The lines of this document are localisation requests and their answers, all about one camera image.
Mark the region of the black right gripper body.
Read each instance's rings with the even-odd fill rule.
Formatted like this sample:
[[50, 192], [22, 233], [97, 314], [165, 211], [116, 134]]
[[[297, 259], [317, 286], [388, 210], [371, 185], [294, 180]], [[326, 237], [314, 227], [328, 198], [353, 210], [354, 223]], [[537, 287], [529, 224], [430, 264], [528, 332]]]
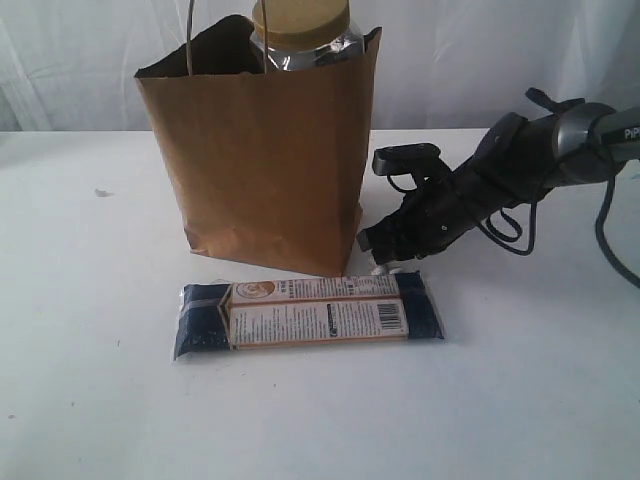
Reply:
[[[532, 253], [536, 203], [549, 192], [541, 182], [555, 164], [551, 137], [558, 117], [536, 120], [510, 113], [483, 137], [474, 154], [453, 172], [426, 182], [406, 198], [393, 221], [394, 260], [423, 258], [444, 251], [474, 227], [505, 250]], [[509, 237], [490, 228], [489, 217], [505, 208], [531, 205], [528, 245], [513, 246], [522, 232]]]

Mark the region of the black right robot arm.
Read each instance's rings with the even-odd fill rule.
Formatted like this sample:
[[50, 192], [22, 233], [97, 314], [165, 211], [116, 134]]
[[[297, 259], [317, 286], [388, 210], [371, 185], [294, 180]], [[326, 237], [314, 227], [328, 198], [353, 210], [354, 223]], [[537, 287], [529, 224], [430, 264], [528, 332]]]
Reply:
[[396, 211], [357, 236], [377, 264], [440, 253], [500, 210], [535, 206], [555, 188], [616, 176], [639, 157], [639, 111], [568, 103], [536, 120], [509, 113], [458, 167], [440, 154], [430, 143], [375, 150], [375, 175], [415, 182]]

